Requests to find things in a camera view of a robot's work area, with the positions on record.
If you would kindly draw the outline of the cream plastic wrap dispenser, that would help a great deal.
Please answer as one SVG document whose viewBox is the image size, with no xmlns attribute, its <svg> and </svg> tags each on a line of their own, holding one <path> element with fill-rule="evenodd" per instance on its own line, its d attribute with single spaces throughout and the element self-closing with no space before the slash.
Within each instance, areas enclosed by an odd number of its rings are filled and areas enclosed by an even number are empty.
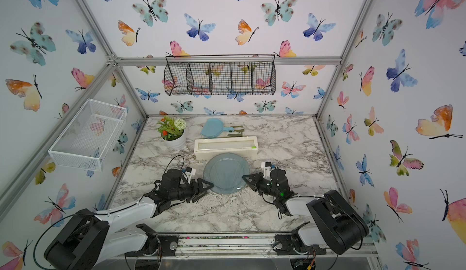
<svg viewBox="0 0 466 270">
<path fill-rule="evenodd" d="M 256 136 L 242 136 L 235 138 L 210 138 L 195 140 L 194 155 L 198 160 L 209 161 L 223 153 L 233 153 L 243 158 L 252 158 L 258 154 L 258 140 Z"/>
</svg>

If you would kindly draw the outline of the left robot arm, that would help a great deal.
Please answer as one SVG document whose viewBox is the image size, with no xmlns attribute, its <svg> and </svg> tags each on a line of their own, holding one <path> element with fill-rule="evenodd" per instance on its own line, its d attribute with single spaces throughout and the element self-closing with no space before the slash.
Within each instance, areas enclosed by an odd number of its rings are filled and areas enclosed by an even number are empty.
<svg viewBox="0 0 466 270">
<path fill-rule="evenodd" d="M 69 216 L 68 223 L 44 252 L 55 270 L 91 270 L 95 265 L 119 255 L 172 257 L 178 237 L 162 237 L 144 220 L 183 203 L 195 203 L 214 184 L 193 179 L 195 170 L 170 169 L 148 193 L 129 204 L 92 212 L 82 209 Z"/>
</svg>

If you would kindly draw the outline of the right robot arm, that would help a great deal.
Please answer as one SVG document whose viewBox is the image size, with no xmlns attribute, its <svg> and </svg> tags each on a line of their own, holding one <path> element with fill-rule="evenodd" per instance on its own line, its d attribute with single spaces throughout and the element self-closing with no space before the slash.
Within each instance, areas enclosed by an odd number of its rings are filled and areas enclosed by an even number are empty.
<svg viewBox="0 0 466 270">
<path fill-rule="evenodd" d="M 277 235 L 273 244 L 279 255 L 324 254 L 325 248 L 342 255 L 349 249 L 360 249 L 370 231 L 363 218 L 336 190 L 322 196 L 300 195 L 291 190 L 286 171 L 263 163 L 259 173 L 244 175 L 242 179 L 260 196 L 273 197 L 271 204 L 278 209 L 278 217 L 309 217 L 289 234 Z"/>
</svg>

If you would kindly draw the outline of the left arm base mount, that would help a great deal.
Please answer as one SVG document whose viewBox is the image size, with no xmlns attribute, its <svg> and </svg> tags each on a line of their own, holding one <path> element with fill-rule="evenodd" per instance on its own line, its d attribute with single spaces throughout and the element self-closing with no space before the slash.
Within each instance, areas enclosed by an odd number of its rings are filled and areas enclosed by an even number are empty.
<svg viewBox="0 0 466 270">
<path fill-rule="evenodd" d="M 136 228 L 142 230 L 145 242 L 138 251 L 126 253 L 130 257 L 173 257 L 178 248 L 179 236 L 160 235 L 148 225 L 141 223 Z"/>
</svg>

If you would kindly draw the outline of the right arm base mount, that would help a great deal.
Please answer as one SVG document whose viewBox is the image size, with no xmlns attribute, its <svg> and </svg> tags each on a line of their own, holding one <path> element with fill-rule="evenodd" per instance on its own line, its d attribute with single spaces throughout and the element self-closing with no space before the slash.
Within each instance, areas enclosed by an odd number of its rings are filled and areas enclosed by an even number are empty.
<svg viewBox="0 0 466 270">
<path fill-rule="evenodd" d="M 325 255 L 326 249 L 319 245 L 307 246 L 296 235 L 276 235 L 272 250 L 277 255 Z"/>
</svg>

